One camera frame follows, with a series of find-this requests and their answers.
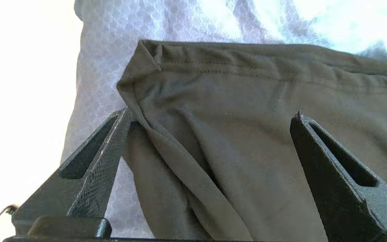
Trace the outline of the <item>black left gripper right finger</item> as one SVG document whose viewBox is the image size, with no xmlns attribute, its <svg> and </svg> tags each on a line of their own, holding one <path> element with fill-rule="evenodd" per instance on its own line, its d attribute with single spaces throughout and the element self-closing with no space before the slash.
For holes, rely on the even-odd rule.
<svg viewBox="0 0 387 242">
<path fill-rule="evenodd" d="M 329 242 L 387 242 L 387 183 L 315 120 L 290 134 Z"/>
</svg>

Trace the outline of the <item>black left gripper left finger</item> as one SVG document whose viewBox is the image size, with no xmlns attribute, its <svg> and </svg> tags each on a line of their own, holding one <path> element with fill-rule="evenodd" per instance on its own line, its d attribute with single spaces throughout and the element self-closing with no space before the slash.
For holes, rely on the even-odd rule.
<svg viewBox="0 0 387 242">
<path fill-rule="evenodd" d="M 103 217 L 131 123 L 128 108 L 112 113 L 12 216 L 25 236 L 40 216 Z"/>
</svg>

